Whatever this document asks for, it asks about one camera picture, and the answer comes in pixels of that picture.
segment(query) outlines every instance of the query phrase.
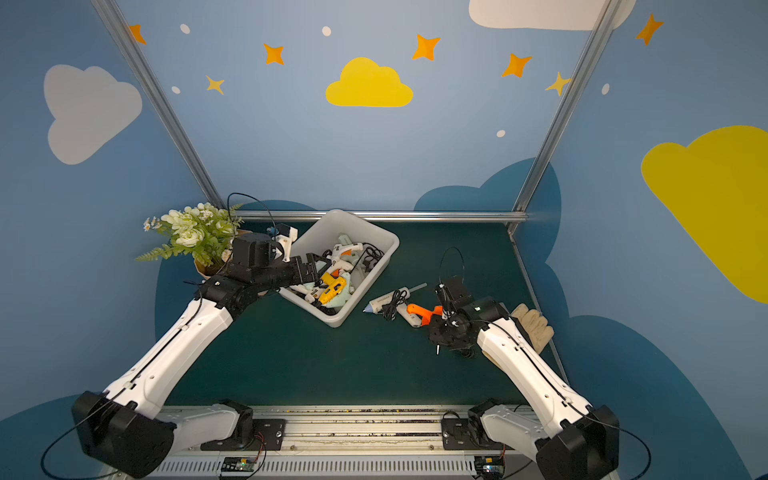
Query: dark green table surface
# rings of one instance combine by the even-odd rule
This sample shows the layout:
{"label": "dark green table surface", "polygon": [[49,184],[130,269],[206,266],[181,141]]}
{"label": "dark green table surface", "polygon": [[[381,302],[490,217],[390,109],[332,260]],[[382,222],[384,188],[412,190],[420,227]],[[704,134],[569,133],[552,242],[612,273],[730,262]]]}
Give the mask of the dark green table surface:
{"label": "dark green table surface", "polygon": [[[294,226],[302,233],[311,224]],[[509,309],[519,303],[531,306],[505,228],[496,223],[381,226],[399,237],[400,247],[339,328],[328,327],[280,295],[268,296],[211,343],[166,405],[209,405],[224,398],[246,405],[476,404],[489,397],[526,403],[477,346],[473,359],[446,349],[436,355],[426,328],[414,329],[402,317],[387,322],[362,311],[377,296],[422,282],[429,287],[414,292],[410,302],[432,308],[440,258],[450,246],[464,254],[465,284],[475,298],[489,295]],[[450,252],[443,276],[460,273],[458,255]],[[157,338],[194,294],[194,286],[182,280],[200,280],[192,259],[164,260],[157,281]],[[549,348],[542,356],[555,368]]]}

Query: black power cable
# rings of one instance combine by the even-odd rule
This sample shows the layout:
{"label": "black power cable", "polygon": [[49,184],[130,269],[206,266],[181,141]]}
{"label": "black power cable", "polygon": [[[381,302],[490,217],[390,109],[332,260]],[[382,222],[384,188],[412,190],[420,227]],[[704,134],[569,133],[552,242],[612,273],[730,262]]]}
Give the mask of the black power cable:
{"label": "black power cable", "polygon": [[392,292],[392,300],[385,306],[382,306],[382,315],[384,319],[389,322],[394,322],[397,318],[397,306],[406,302],[406,292],[403,290],[395,290]]}
{"label": "black power cable", "polygon": [[442,282],[442,263],[445,262],[445,254],[449,250],[451,250],[451,249],[456,250],[456,252],[458,252],[458,256],[462,259],[462,283],[464,283],[464,272],[466,270],[466,265],[464,264],[464,255],[462,254],[462,251],[458,249],[458,247],[448,247],[442,253],[442,257],[440,258],[440,266],[437,269],[437,278],[438,278],[438,281],[440,282],[440,285],[443,285],[443,282]]}
{"label": "black power cable", "polygon": [[[125,388],[123,388],[120,392],[118,392],[117,395],[112,397],[110,399],[110,401],[111,400],[115,400],[118,396],[120,396],[120,394],[122,392],[125,392]],[[112,475],[114,475],[116,473],[119,473],[119,470],[115,470],[112,473],[107,473],[107,474],[104,474],[104,475],[99,475],[98,477],[60,477],[58,475],[54,475],[54,474],[50,473],[48,471],[48,469],[45,467],[45,457],[48,456],[48,452],[51,451],[51,449],[54,447],[54,445],[59,443],[61,441],[61,439],[63,439],[65,436],[69,435],[70,432],[73,432],[77,427],[79,427],[80,425],[82,425],[83,423],[88,421],[88,419],[91,418],[93,415],[96,415],[97,413],[99,413],[101,411],[101,409],[103,409],[107,405],[110,405],[110,402],[105,402],[104,405],[100,406],[99,408],[95,409],[93,412],[89,413],[80,422],[75,423],[72,428],[70,428],[66,432],[62,433],[61,435],[59,435],[58,438],[56,440],[54,440],[53,442],[51,442],[51,444],[45,449],[43,454],[40,456],[40,469],[43,471],[43,473],[45,474],[46,477],[53,478],[54,480],[98,480],[100,478],[111,477]]]}
{"label": "black power cable", "polygon": [[643,468],[643,471],[642,471],[642,472],[640,472],[639,474],[635,475],[634,477],[630,478],[630,480],[637,480],[638,478],[640,478],[640,477],[642,477],[643,475],[645,475],[645,473],[646,473],[646,472],[648,471],[648,469],[650,468],[650,462],[651,462],[651,454],[650,454],[650,448],[648,447],[648,444],[647,444],[646,442],[644,442],[644,441],[643,441],[643,439],[641,439],[640,437],[638,437],[638,436],[637,436],[637,435],[635,435],[634,433],[630,432],[629,430],[626,430],[626,429],[622,429],[621,427],[617,427],[617,426],[615,426],[615,425],[610,425],[610,424],[607,424],[607,423],[603,423],[603,422],[600,422],[600,421],[598,421],[598,420],[596,420],[596,419],[591,419],[591,418],[587,417],[585,414],[583,414],[583,413],[579,412],[579,411],[578,411],[578,409],[576,409],[576,407],[574,407],[574,406],[573,406],[573,404],[572,404],[571,402],[569,402],[569,401],[568,401],[568,400],[565,398],[565,396],[563,396],[563,394],[560,392],[560,390],[558,390],[558,389],[557,389],[557,388],[556,388],[554,385],[552,385],[552,382],[550,382],[550,381],[549,381],[549,379],[547,378],[547,376],[546,376],[546,375],[544,375],[544,373],[543,373],[543,372],[542,372],[542,371],[541,371],[541,370],[538,368],[538,365],[536,365],[536,362],[534,362],[534,361],[533,361],[533,359],[531,358],[531,356],[530,356],[530,355],[528,355],[528,352],[526,352],[526,351],[525,351],[525,348],[521,347],[520,343],[519,343],[519,342],[518,342],[518,341],[515,339],[515,337],[513,337],[512,335],[510,335],[510,333],[509,333],[509,332],[508,332],[506,329],[504,329],[504,327],[502,327],[501,325],[498,325],[498,324],[496,324],[496,323],[493,323],[493,322],[489,322],[489,321],[487,321],[487,320],[472,320],[472,321],[473,321],[473,322],[481,322],[481,323],[487,323],[488,325],[493,325],[493,326],[495,326],[496,328],[500,329],[502,332],[506,333],[506,334],[507,334],[507,336],[508,336],[508,337],[509,337],[509,338],[512,340],[512,342],[514,342],[514,343],[515,343],[515,345],[516,345],[518,348],[520,348],[520,351],[521,351],[521,352],[523,352],[523,354],[524,354],[524,355],[525,355],[525,356],[528,358],[528,361],[530,361],[530,362],[531,362],[531,364],[534,366],[534,368],[535,368],[535,369],[536,369],[536,371],[539,373],[539,375],[541,375],[541,377],[542,377],[542,378],[545,380],[545,382],[546,382],[547,384],[549,384],[549,386],[550,386],[550,387],[551,387],[551,388],[554,390],[554,392],[555,392],[555,393],[557,393],[557,394],[558,394],[558,396],[559,396],[559,397],[562,399],[562,401],[563,401],[563,405],[568,405],[568,406],[570,406],[570,407],[571,407],[571,408],[572,408],[572,409],[573,409],[573,410],[574,410],[576,413],[578,413],[579,415],[581,415],[583,418],[585,418],[585,419],[589,420],[590,422],[599,423],[599,424],[601,424],[601,425],[604,425],[604,426],[610,427],[610,428],[612,428],[612,429],[616,429],[616,430],[618,430],[619,432],[624,432],[624,433],[626,433],[626,434],[628,434],[628,435],[631,435],[631,436],[635,437],[635,438],[636,438],[636,439],[637,439],[637,440],[638,440],[638,441],[639,441],[641,444],[643,444],[643,447],[645,447],[645,451],[646,451],[646,453],[648,454],[648,461],[647,461],[647,463],[645,464],[645,468]]}
{"label": "black power cable", "polygon": [[229,214],[229,211],[230,211],[230,198],[232,198],[233,195],[242,195],[243,197],[248,197],[251,200],[255,200],[255,201],[259,202],[261,204],[261,206],[264,207],[266,212],[270,215],[270,220],[272,220],[272,226],[275,227],[275,230],[277,229],[277,225],[275,224],[275,219],[272,216],[272,211],[270,210],[270,208],[263,201],[259,200],[256,197],[251,197],[249,194],[242,194],[240,192],[232,192],[231,194],[229,194],[227,196],[227,214]]}
{"label": "black power cable", "polygon": [[367,245],[367,247],[362,251],[360,254],[360,258],[357,259],[355,262],[355,265],[352,267],[352,271],[355,271],[355,268],[357,268],[357,264],[360,263],[360,260],[365,259],[362,262],[362,265],[368,270],[373,270],[372,263],[378,263],[379,260],[381,260],[384,257],[384,252],[382,252],[376,245],[373,243],[363,242],[363,245]]}
{"label": "black power cable", "polygon": [[514,471],[514,472],[512,472],[512,473],[510,473],[509,475],[504,475],[504,476],[502,477],[502,480],[504,480],[505,478],[509,478],[509,477],[511,477],[511,476],[513,476],[513,475],[517,475],[518,473],[520,473],[520,472],[522,472],[523,470],[525,470],[525,468],[526,468],[526,467],[528,467],[528,466],[529,466],[531,463],[533,463],[533,460],[528,460],[528,463],[526,463],[526,464],[525,464],[525,465],[523,465],[522,467],[518,468],[517,470],[515,470],[515,471]]}
{"label": "black power cable", "polygon": [[[197,304],[197,310],[195,310],[194,314],[185,323],[185,325],[189,325],[192,322],[192,320],[194,320],[194,318],[197,316],[197,314],[200,312],[200,308],[203,306],[203,293],[200,290],[200,285],[199,284],[197,284],[195,282],[191,282],[189,280],[185,280],[184,283],[189,283],[190,285],[195,285],[197,287],[197,295],[200,297],[200,301]],[[144,366],[141,369],[139,369],[139,371],[136,373],[136,375],[134,375],[134,377],[131,379],[131,383],[133,383],[139,377],[139,375],[141,375],[141,373],[145,369],[147,369],[147,367],[149,365],[151,365],[151,363],[154,361],[154,359],[156,359],[157,356],[160,355],[160,353],[165,349],[165,347],[167,347],[168,344],[170,344],[170,342],[173,341],[173,339],[176,338],[176,335],[178,335],[181,331],[182,331],[181,329],[178,329],[176,331],[176,333],[157,351],[157,353],[155,353],[154,356],[146,364],[144,364]],[[117,395],[112,397],[110,400],[115,400],[122,392],[125,392],[125,388],[123,388],[120,392],[118,392]],[[69,430],[67,430],[66,432],[62,433],[56,440],[51,442],[51,444],[45,449],[43,454],[40,456],[40,468],[42,469],[42,471],[45,474],[45,476],[47,476],[48,478],[53,478],[54,480],[98,480],[100,478],[107,478],[107,477],[112,476],[112,475],[114,475],[114,474],[119,472],[119,470],[115,470],[112,473],[107,473],[107,474],[104,474],[104,475],[99,475],[98,477],[70,478],[70,477],[59,477],[57,475],[54,475],[54,474],[50,473],[48,471],[48,469],[45,467],[45,457],[48,455],[48,452],[50,452],[50,450],[54,447],[54,445],[59,443],[59,441],[61,441],[61,439],[63,439],[65,436],[67,436],[70,432],[73,432],[78,426],[82,425],[86,420],[91,418],[96,413],[100,412],[101,409],[103,409],[105,406],[107,406],[109,404],[110,404],[109,402],[106,402],[104,405],[102,405],[99,408],[95,409],[93,412],[89,413],[88,416],[86,416],[80,422],[77,422],[74,425],[74,427],[72,427]]]}

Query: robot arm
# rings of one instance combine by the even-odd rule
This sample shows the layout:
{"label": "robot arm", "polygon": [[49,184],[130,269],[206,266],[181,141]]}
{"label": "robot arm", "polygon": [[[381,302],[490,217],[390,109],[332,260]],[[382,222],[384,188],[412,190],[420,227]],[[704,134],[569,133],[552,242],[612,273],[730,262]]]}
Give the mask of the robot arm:
{"label": "robot arm", "polygon": [[[327,270],[330,262],[312,253],[307,263],[288,257],[295,229],[281,224],[278,231],[276,240],[264,233],[234,239],[224,272],[200,287],[144,357],[101,394],[85,392],[78,398],[72,416],[86,455],[143,478],[167,455],[192,445],[224,440],[232,449],[247,447],[255,432],[252,412],[245,406],[223,402],[184,414],[160,410],[197,357],[260,292],[317,281]],[[316,261],[326,265],[317,270]]]}
{"label": "robot arm", "polygon": [[490,297],[475,300],[462,279],[436,289],[443,316],[429,324],[433,343],[471,356],[477,343],[528,400],[540,422],[488,400],[470,410],[471,437],[500,442],[534,460],[545,480],[599,480],[618,467],[618,419],[592,409],[531,346],[519,319]]}

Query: beige glove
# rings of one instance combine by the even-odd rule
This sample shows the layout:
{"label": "beige glove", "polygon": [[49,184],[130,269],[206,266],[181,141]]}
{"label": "beige glove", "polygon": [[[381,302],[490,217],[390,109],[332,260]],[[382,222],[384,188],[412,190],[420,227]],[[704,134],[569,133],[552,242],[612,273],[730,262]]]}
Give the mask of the beige glove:
{"label": "beige glove", "polygon": [[531,343],[533,343],[531,346],[536,353],[541,353],[554,335],[552,327],[547,325],[547,319],[538,310],[529,310],[524,303],[518,305],[511,316],[520,320],[520,324],[531,337]]}

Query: painted cloud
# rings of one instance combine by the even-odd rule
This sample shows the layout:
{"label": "painted cloud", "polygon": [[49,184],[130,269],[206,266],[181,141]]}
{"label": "painted cloud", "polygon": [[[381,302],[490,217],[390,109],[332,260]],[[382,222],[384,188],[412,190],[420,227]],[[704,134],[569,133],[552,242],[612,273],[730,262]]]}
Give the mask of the painted cloud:
{"label": "painted cloud", "polygon": [[[627,19],[635,0],[624,0],[614,28]],[[591,30],[604,0],[469,0],[469,16],[488,28]]]}
{"label": "painted cloud", "polygon": [[45,103],[55,120],[48,145],[67,165],[79,164],[141,113],[141,94],[106,70],[55,65],[45,74]]}

